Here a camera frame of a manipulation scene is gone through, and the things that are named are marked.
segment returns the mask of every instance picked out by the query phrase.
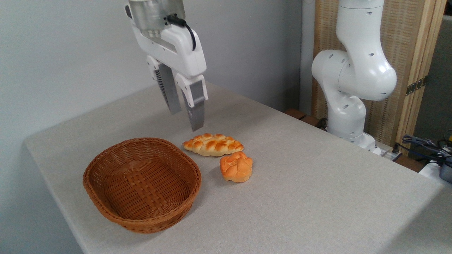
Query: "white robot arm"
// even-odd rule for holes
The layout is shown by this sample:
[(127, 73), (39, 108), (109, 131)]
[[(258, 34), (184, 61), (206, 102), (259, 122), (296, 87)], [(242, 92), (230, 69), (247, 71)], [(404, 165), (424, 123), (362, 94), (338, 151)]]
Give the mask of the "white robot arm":
[(396, 86), (380, 42), (383, 4), (339, 0), (336, 34), (347, 52), (324, 50), (312, 63), (328, 104), (328, 132), (375, 153), (375, 140), (363, 131), (366, 108), (359, 98), (382, 101)]
[(135, 37), (172, 114), (181, 111), (180, 87), (192, 130), (204, 125), (208, 99), (203, 72), (206, 61), (198, 35), (183, 20), (182, 0), (129, 0), (126, 5)]

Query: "cable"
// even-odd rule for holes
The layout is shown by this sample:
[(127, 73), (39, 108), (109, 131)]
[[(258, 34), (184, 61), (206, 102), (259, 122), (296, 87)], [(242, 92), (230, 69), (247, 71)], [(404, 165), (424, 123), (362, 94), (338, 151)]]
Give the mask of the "cable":
[(188, 29), (188, 31), (190, 32), (190, 36), (192, 37), (192, 42), (193, 42), (193, 50), (192, 51), (195, 51), (195, 48), (196, 48), (195, 35), (193, 34), (192, 29), (187, 25), (187, 23), (185, 23), (185, 27)]
[(452, 167), (452, 164), (450, 163), (450, 161), (447, 160), (447, 159), (444, 159), (444, 158), (450, 157), (450, 155), (449, 156), (445, 156), (445, 157), (443, 157), (443, 156), (433, 157), (433, 156), (429, 156), (429, 155), (418, 153), (418, 152), (414, 151), (413, 149), (410, 149), (408, 147), (405, 147), (405, 146), (401, 145), (400, 143), (396, 142), (395, 144), (397, 146), (399, 146), (399, 147), (401, 147), (401, 148), (403, 148), (403, 149), (415, 154), (415, 155), (427, 158), (429, 160), (434, 160), (434, 161), (439, 162), (441, 164), (446, 164), (447, 166)]
[(188, 29), (188, 31), (190, 32), (190, 36), (192, 37), (192, 43), (193, 43), (193, 49), (192, 51), (195, 51), (196, 49), (196, 38), (195, 35), (193, 34), (192, 29), (187, 25), (187, 22), (183, 19), (180, 19), (177, 17), (177, 14), (173, 15), (168, 15), (166, 18), (163, 18), (164, 20), (167, 20), (170, 24), (179, 26), (179, 27), (185, 27)]

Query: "bread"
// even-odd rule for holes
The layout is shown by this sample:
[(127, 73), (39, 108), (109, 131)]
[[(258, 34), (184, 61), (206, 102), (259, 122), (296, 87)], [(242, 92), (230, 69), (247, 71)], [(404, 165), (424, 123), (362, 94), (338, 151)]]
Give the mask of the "bread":
[(188, 151), (203, 156), (223, 156), (243, 150), (243, 145), (230, 136), (205, 133), (183, 143)]
[(235, 152), (231, 156), (224, 156), (220, 160), (220, 169), (226, 181), (240, 183), (247, 181), (251, 174), (253, 159), (244, 152)]

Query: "black hinge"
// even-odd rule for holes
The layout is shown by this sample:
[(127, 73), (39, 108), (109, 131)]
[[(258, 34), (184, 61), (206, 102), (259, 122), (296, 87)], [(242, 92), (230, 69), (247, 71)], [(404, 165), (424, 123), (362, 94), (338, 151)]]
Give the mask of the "black hinge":
[(422, 79), (412, 83), (411, 85), (409, 85), (406, 88), (405, 96), (410, 95), (410, 94), (414, 93), (416, 90), (421, 89), (421, 87), (425, 86), (425, 84), (427, 83), (427, 80), (428, 80), (428, 75), (423, 77)]

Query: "brown woven basket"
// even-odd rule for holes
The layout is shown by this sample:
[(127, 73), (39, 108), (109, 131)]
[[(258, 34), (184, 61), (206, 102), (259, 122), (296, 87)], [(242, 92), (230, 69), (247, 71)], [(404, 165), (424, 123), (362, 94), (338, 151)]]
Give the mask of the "brown woven basket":
[(170, 142), (135, 138), (97, 155), (86, 168), (83, 186), (107, 219), (149, 234), (182, 220), (201, 187), (201, 172)]

